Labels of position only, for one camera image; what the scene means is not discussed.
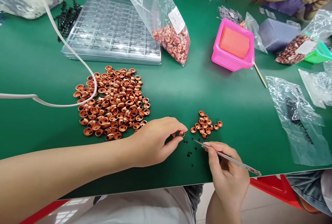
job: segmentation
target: red stool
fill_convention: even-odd
[[[42,218],[44,218],[45,216],[49,215],[54,210],[58,209],[59,207],[61,207],[65,203],[67,203],[68,201],[70,201],[70,200],[54,201],[51,204],[49,204],[48,206],[46,206],[46,207],[42,208],[41,210],[39,210],[34,215],[32,215],[29,218],[27,218],[24,221],[22,221],[20,224],[32,224],[32,223],[36,223],[37,221],[40,221]]]

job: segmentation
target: white shirt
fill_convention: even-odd
[[[73,224],[194,224],[183,187],[109,195]]]
[[[326,205],[332,212],[332,169],[324,170],[321,177],[321,186]]]

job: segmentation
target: green plastic basket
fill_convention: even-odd
[[[312,64],[332,61],[332,54],[323,42],[318,42],[315,50],[309,53],[304,60]]]

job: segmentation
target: red chair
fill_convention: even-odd
[[[277,176],[251,178],[250,184],[298,209],[311,214],[321,213],[294,192],[284,175],[280,175],[280,179]]]
[[[67,203],[70,200],[59,200],[59,201],[54,201],[48,206],[44,207],[43,209],[39,210],[37,213],[34,215],[30,216],[29,218],[25,219],[22,221],[20,224],[32,224],[36,223],[37,221],[40,221],[42,218],[46,217],[50,213],[52,213],[54,210],[58,209],[65,203]]]

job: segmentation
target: jeans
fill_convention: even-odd
[[[332,217],[323,198],[321,177],[324,170],[286,174],[292,189],[311,206]]]

